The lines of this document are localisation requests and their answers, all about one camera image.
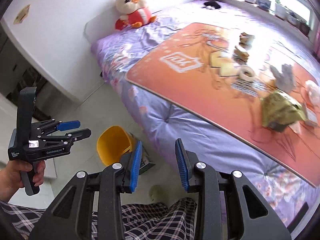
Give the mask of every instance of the bed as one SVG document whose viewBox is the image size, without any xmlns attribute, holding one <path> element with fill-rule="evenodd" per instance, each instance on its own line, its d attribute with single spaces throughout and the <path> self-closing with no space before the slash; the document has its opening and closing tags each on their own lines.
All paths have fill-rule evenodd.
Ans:
<svg viewBox="0 0 320 240">
<path fill-rule="evenodd" d="M 315 204 L 318 188 L 219 128 L 124 78 L 132 66 L 162 41 L 190 23 L 200 22 L 265 33 L 266 37 L 272 37 L 273 47 L 292 57 L 320 82 L 318 62 L 288 33 L 231 5 L 220 3 L 220 10 L 208 10 L 202 8 L 203 2 L 197 0 L 165 9 L 150 25 L 126 28 L 96 41 L 92 53 L 104 80 L 112 85 L 154 148 L 172 167 L 177 168 L 174 142 L 181 138 L 187 150 L 197 153 L 201 161 L 217 171 L 242 171 L 288 226 L 305 202 L 309 207 Z"/>
</svg>

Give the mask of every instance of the white label sticker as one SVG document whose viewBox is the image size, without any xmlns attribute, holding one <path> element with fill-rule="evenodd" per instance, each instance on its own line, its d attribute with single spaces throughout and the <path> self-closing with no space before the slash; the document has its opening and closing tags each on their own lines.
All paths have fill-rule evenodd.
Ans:
<svg viewBox="0 0 320 240">
<path fill-rule="evenodd" d="M 29 141 L 29 148 L 38 148 L 39 141 Z"/>
<path fill-rule="evenodd" d="M 312 122 L 315 122 L 315 123 L 318 123 L 318 120 L 317 120 L 317 116 L 314 112 L 312 112 L 310 109 L 307 108 L 307 118 L 312 121 Z"/>
</svg>

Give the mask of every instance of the checkered fabric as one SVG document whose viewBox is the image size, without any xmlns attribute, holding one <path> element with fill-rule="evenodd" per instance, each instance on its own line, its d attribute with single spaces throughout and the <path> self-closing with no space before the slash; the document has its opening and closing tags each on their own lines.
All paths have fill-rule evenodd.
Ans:
<svg viewBox="0 0 320 240">
<path fill-rule="evenodd" d="M 23 236 L 29 236 L 44 209 L 15 206 L 0 201 L 11 223 Z M 122 221 L 126 240 L 193 240 L 196 203 L 183 198 L 167 208 L 161 203 L 123 205 Z M 92 214 L 92 240 L 98 238 L 98 213 Z"/>
</svg>

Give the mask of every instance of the person's hand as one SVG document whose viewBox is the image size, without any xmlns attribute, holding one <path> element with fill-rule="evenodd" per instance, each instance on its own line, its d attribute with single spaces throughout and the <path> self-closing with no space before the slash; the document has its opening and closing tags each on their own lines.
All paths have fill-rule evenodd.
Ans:
<svg viewBox="0 0 320 240">
<path fill-rule="evenodd" d="M 36 174 L 33 177 L 35 186 L 43 184 L 44 179 L 45 162 L 40 161 L 36 167 Z M 20 177 L 20 171 L 31 171 L 32 165 L 22 160 L 9 161 L 7 166 L 2 170 L 4 171 L 5 184 L 9 188 L 23 188 L 23 184 Z"/>
<path fill-rule="evenodd" d="M 40 161 L 33 176 L 35 186 L 41 185 L 44 180 L 45 162 Z M 31 171 L 32 165 L 22 160 L 9 161 L 7 166 L 0 170 L 0 200 L 8 202 L 19 188 L 23 188 L 20 171 Z"/>
</svg>

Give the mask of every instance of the stuffed toy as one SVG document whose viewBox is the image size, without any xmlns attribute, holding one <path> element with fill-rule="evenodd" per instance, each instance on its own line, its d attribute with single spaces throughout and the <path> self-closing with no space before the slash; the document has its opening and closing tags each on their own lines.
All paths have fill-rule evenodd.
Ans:
<svg viewBox="0 0 320 240">
<path fill-rule="evenodd" d="M 146 0 L 116 0 L 116 8 L 122 13 L 115 28 L 123 30 L 127 25 L 140 28 L 156 20 L 148 8 Z"/>
</svg>

